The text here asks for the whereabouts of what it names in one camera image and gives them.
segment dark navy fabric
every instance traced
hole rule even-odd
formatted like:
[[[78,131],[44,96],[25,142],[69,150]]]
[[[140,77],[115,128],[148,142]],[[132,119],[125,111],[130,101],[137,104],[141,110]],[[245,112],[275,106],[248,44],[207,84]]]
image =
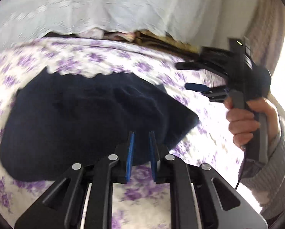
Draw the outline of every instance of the dark navy fabric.
[[[197,115],[134,74],[86,78],[42,70],[18,91],[0,145],[16,180],[55,180],[73,163],[96,163],[136,133],[133,164],[149,161],[148,132],[172,149]]]

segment bed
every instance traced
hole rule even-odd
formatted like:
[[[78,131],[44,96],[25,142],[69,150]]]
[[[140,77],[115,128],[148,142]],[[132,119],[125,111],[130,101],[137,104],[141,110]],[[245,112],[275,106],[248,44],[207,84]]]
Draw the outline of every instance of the bed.
[[[180,71],[180,57],[109,40],[43,38],[0,52],[0,140],[14,102],[14,94],[45,66],[49,72],[93,77],[98,73],[134,73],[152,84],[164,84],[167,93],[197,113],[200,123],[171,151],[186,163],[207,162],[232,186],[238,179],[243,153],[232,142],[222,104],[210,103],[184,89],[186,82],[217,86],[224,81],[204,70]],[[20,215],[52,182],[14,180],[0,163],[0,214],[13,227]],[[261,208],[244,186],[240,194],[259,212]],[[170,228],[169,186],[152,181],[150,166],[134,167],[131,181],[114,184],[112,228]]]

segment curtain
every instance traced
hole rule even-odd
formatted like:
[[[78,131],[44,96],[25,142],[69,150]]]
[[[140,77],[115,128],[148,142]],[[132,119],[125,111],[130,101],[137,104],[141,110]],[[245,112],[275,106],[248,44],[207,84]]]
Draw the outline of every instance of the curtain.
[[[282,1],[258,0],[245,36],[249,39],[253,61],[273,74],[285,38],[285,6]]]

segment silver screw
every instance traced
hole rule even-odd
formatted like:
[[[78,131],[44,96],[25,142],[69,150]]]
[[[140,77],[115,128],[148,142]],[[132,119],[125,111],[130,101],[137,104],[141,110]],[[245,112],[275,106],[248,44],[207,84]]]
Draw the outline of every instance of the silver screw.
[[[212,169],[212,167],[209,164],[202,164],[201,167],[203,170],[211,170]]]
[[[111,161],[114,161],[114,160],[118,159],[118,156],[116,154],[111,154],[111,155],[108,156],[108,159],[111,160]]]
[[[82,165],[79,163],[75,163],[72,165],[72,169],[74,169],[74,170],[79,170],[81,167],[82,167]]]
[[[175,156],[173,156],[172,154],[167,154],[165,156],[165,159],[167,159],[168,161],[173,161],[173,160],[175,160]]]

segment knit sweater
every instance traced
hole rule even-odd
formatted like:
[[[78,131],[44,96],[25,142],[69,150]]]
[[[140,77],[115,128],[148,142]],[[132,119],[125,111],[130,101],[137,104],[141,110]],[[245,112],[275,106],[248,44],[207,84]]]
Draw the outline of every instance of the knit sweater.
[[[271,219],[285,209],[285,122],[280,118],[280,132],[269,146],[269,162],[252,178],[244,178],[262,206],[261,215]]]

